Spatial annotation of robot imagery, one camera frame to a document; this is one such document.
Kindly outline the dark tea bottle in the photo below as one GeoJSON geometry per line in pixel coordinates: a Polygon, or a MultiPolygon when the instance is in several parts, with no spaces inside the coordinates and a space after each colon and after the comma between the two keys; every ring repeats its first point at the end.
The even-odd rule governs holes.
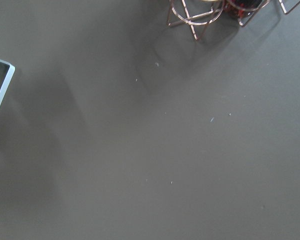
{"type": "Polygon", "coordinates": [[[261,2],[261,0],[226,0],[223,10],[232,18],[242,19],[255,12],[261,2]]]}

